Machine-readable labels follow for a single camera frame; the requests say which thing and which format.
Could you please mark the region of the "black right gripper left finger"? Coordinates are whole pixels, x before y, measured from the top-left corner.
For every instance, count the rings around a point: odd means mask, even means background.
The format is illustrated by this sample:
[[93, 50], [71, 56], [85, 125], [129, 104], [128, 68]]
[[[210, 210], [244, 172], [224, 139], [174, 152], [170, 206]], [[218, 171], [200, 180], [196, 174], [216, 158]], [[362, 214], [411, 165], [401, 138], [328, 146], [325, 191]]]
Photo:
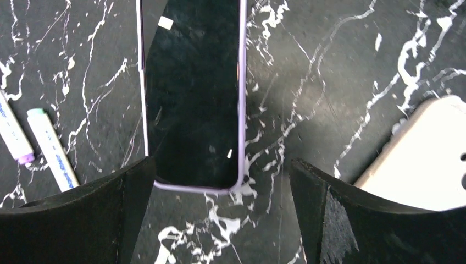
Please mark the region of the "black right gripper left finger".
[[146, 157], [106, 177], [1, 210], [1, 263], [130, 263], [156, 176]]

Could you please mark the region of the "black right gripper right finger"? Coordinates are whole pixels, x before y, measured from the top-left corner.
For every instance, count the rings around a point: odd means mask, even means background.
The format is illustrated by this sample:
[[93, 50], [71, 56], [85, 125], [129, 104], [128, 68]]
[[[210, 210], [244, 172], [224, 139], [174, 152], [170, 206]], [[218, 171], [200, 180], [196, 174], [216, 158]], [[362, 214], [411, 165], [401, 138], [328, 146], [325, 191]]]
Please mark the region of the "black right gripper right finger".
[[465, 263], [465, 208], [396, 203], [300, 158], [289, 175], [307, 263]]

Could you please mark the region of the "phone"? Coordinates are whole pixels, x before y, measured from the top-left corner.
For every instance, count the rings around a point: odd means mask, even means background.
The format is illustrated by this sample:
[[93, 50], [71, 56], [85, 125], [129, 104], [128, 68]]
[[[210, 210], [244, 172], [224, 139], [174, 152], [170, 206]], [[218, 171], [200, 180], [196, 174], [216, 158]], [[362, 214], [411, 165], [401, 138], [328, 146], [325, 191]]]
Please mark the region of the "phone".
[[245, 176], [247, 1], [137, 1], [154, 185], [226, 194]]
[[429, 99], [392, 133], [355, 186], [431, 211], [464, 207], [465, 102], [456, 95]]

